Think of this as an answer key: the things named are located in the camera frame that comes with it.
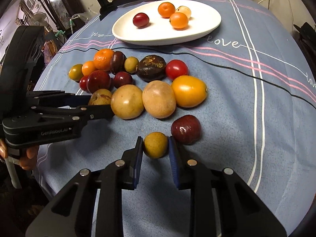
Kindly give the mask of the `person's left hand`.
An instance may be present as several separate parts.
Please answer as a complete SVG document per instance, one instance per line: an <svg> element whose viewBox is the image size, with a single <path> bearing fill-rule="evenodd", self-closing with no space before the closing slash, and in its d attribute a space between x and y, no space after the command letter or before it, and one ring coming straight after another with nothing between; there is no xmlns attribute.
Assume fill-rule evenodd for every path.
<svg viewBox="0 0 316 237"><path fill-rule="evenodd" d="M33 146L26 149L24 157L19 160L19 166L27 171L33 170L36 167L39 146ZM8 158L8 149L3 140L1 140L1 158Z"/></svg>

